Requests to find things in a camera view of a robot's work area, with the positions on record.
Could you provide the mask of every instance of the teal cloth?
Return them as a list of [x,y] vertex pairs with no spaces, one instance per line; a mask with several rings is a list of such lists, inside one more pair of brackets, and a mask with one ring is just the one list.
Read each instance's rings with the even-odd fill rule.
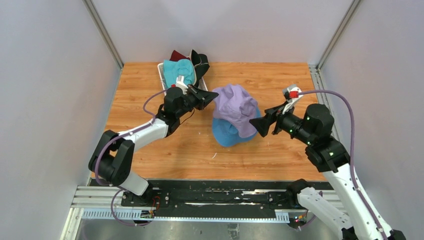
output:
[[188,59],[181,59],[179,61],[163,61],[163,75],[168,88],[177,82],[179,75],[184,76],[185,85],[195,83],[195,70],[192,62]]

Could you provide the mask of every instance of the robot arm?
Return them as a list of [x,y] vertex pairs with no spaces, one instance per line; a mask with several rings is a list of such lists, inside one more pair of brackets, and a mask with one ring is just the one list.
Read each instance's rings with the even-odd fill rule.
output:
[[[293,206],[302,206],[320,218],[340,239],[381,240],[384,232],[388,239],[405,239],[402,232],[393,230],[374,207],[354,171],[350,172],[350,156],[345,147],[331,136],[334,118],[322,104],[307,107],[303,119],[293,114],[294,104],[302,95],[295,85],[283,91],[286,102],[265,110],[265,116],[251,119],[250,123],[262,137],[268,134],[270,125],[275,123],[273,135],[281,131],[290,134],[307,145],[305,153],[317,170],[324,175],[340,197],[349,216],[332,207],[303,179],[287,188],[288,199]],[[354,187],[355,178],[358,188]],[[378,228],[366,204],[357,191],[361,191],[370,209],[378,216],[382,228]]]
[[203,110],[214,98],[216,92],[204,91],[193,85],[185,85],[178,78],[175,87],[166,91],[163,104],[150,121],[130,130],[103,133],[88,163],[95,172],[98,163],[98,175],[113,186],[120,186],[137,196],[142,196],[149,188],[149,182],[131,171],[133,155],[147,144],[163,139],[175,132],[180,126],[180,117],[193,111]]

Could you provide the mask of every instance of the white tray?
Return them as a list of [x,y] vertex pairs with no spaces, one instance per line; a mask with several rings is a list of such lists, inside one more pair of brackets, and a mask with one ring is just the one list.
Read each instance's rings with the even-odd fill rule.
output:
[[[164,76],[164,63],[161,62],[157,65],[157,70],[159,71],[159,77],[160,77],[160,83],[162,84],[162,89],[166,90],[167,89],[167,84],[165,82],[165,76]],[[201,90],[205,90],[207,91],[208,88],[206,87],[206,83],[205,80],[203,79],[203,77],[199,80],[199,89]]]

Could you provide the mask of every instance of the floor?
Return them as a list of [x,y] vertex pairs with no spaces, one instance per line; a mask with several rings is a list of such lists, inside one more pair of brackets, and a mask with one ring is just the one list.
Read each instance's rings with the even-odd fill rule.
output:
[[[157,64],[125,63],[107,130],[128,130],[151,118],[143,111],[143,104],[162,90]],[[282,104],[282,89],[291,84],[297,84],[303,91],[314,89],[306,63],[213,62],[204,80],[210,91],[229,83],[242,85],[258,101],[262,112]],[[162,103],[162,95],[157,96],[147,109],[156,113]],[[317,103],[316,96],[305,95],[294,113],[303,116],[312,103]],[[325,180],[307,159],[305,145],[284,132],[265,138],[257,134],[246,143],[220,146],[211,129],[214,107],[211,103],[205,110],[196,111],[174,134],[137,151],[132,170],[150,179]]]
[[299,232],[285,223],[153,221],[143,227],[128,227],[115,220],[83,219],[76,239],[336,240],[337,237],[318,218]]

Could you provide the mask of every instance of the wood-grain surface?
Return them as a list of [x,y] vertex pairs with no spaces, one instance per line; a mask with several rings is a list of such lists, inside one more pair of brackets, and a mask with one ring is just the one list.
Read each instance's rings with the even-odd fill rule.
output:
[[[124,131],[151,118],[143,104],[161,90],[157,64],[125,63],[106,129]],[[282,89],[291,84],[303,91],[314,89],[305,63],[216,62],[210,64],[204,79],[210,91],[229,83],[242,85],[258,101],[262,113],[282,104]],[[163,100],[163,95],[155,97],[147,110],[156,113]],[[303,116],[306,107],[316,102],[315,95],[305,95],[294,113]],[[132,170],[144,178],[161,179],[325,180],[308,161],[305,145],[284,132],[272,135],[270,131],[265,138],[257,134],[246,143],[220,146],[211,129],[214,107],[211,103],[196,111],[174,134],[137,151]]]

